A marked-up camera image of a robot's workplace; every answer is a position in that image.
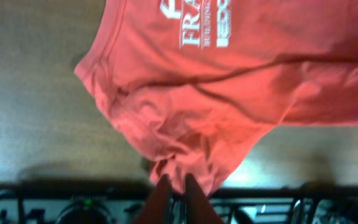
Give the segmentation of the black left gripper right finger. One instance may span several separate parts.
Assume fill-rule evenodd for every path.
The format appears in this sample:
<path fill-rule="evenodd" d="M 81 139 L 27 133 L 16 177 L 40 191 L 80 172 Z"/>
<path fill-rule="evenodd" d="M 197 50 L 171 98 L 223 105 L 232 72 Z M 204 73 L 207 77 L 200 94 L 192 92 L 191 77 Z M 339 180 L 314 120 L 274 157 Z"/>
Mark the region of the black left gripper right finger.
<path fill-rule="evenodd" d="M 193 174 L 185 176 L 186 218 L 189 224 L 224 224 Z"/>

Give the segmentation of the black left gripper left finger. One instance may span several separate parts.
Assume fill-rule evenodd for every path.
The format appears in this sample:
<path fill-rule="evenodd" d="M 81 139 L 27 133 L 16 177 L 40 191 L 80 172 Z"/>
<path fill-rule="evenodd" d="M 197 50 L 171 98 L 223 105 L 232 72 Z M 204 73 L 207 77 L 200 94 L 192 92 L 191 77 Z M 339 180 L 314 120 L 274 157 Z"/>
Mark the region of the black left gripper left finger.
<path fill-rule="evenodd" d="M 169 221 L 172 184 L 168 174 L 164 174 L 146 200 L 143 209 L 133 224 L 166 224 Z"/>

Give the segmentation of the orange t-shirt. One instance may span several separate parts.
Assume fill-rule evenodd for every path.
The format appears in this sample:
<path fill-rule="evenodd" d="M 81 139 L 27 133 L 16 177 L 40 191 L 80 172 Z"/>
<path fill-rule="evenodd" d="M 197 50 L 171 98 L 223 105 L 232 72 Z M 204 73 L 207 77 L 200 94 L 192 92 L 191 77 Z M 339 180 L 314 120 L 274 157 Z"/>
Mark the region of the orange t-shirt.
<path fill-rule="evenodd" d="M 75 75 L 152 182 L 210 194 L 277 126 L 358 126 L 358 0 L 107 1 Z"/>

